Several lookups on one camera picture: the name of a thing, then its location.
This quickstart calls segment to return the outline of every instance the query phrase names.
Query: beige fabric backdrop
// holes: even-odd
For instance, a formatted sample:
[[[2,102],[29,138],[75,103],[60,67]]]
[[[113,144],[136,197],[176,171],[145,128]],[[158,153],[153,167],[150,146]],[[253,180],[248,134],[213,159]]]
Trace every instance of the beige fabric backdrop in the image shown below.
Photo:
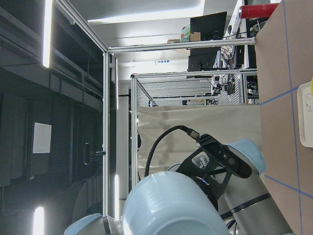
[[[176,125],[185,125],[199,133],[208,133],[221,143],[247,138],[262,149],[259,105],[139,107],[138,111],[138,131],[142,140],[138,152],[138,170],[141,177],[155,140]],[[196,142],[192,138],[183,131],[175,130],[156,147],[150,173],[167,170],[170,166],[181,163],[196,149]]]

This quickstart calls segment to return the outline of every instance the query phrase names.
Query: computer monitor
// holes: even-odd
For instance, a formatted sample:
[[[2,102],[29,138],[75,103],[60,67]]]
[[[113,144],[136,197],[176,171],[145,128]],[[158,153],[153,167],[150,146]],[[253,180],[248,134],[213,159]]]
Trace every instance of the computer monitor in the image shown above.
[[[192,32],[201,33],[201,41],[221,39],[224,35],[227,12],[190,18]],[[219,47],[192,48],[188,60],[188,71],[213,68]]]

